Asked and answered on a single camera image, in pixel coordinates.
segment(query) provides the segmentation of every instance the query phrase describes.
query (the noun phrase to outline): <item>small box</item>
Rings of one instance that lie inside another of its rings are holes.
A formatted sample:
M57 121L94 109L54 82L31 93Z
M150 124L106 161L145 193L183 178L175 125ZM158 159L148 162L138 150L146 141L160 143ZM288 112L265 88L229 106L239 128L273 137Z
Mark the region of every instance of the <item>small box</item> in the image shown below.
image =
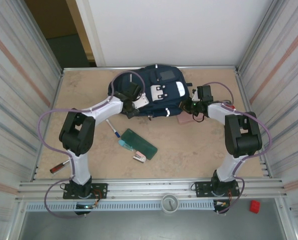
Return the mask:
M256 200L252 200L250 204L250 212L257 214L260 210L260 203Z

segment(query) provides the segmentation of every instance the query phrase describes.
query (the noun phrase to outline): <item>wooden tabletop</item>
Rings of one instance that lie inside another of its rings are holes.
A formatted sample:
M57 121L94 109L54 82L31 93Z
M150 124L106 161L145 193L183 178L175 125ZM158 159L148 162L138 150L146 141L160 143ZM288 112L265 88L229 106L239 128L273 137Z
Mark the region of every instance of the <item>wooden tabletop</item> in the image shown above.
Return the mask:
M107 87L113 77L122 70L90 69L65 72L56 108L84 109L91 107L107 97ZM241 95L232 69L182 69L187 83L193 87L218 81L226 84L233 92L234 105L244 111ZM214 100L230 99L228 91L220 86L211 86ZM51 146L62 148L59 132L66 113L54 113L46 141ZM227 151L224 145L224 127L213 119L204 122L190 122L179 125L175 116L157 117L149 121L147 117L127 119L118 114L110 117L110 122L122 134L132 129L142 138L158 148L152 160L140 163L128 151L118 144L118 138L106 122L95 129L92 148L88 152L89 169L93 178L202 178L211 177ZM43 149L38 179L66 178L70 176L70 167L66 167L55 176L49 169L67 160L67 156ZM238 174L243 177L262 177L259 158L250 159Z

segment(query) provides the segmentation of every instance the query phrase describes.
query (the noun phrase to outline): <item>pink eraser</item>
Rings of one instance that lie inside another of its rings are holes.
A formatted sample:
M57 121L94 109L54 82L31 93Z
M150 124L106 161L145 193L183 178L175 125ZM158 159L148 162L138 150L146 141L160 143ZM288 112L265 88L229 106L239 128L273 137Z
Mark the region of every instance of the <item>pink eraser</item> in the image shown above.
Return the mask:
M203 114L199 113L198 116L195 116L194 119L196 119L197 121L201 121L203 118ZM185 111L183 111L182 113L180 113L179 115L177 115L177 119L178 119L178 123L179 124L187 124L189 122L193 122L193 118L192 118L192 114L188 114Z

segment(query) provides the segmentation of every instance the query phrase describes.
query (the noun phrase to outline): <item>white wall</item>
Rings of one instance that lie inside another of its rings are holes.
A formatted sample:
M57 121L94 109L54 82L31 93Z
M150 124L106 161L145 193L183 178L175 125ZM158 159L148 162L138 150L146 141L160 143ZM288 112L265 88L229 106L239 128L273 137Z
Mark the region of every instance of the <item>white wall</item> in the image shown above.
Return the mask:
M271 0L77 0L100 67L236 65Z

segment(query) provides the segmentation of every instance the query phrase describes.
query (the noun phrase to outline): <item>mounting plate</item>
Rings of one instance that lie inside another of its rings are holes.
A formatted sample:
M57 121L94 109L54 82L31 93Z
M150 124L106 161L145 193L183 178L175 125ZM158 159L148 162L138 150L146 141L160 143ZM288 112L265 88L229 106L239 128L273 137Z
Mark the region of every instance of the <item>mounting plate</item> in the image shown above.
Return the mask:
M196 181L194 183L196 189L197 198L209 198L209 197L229 197L228 191L222 195L216 195L212 191L212 185L210 181ZM233 188L230 188L232 197L237 197L240 194L238 183L235 183Z
M102 194L101 199L107 198L107 192L108 192L108 184L107 183L92 183L91 188L101 191L101 194ZM65 184L64 192L63 192L63 199L95 199L95 198L98 198L98 194L95 195L93 193L93 191L91 191L90 195L87 198L81 198L77 195L74 195L72 193L71 185L69 183Z

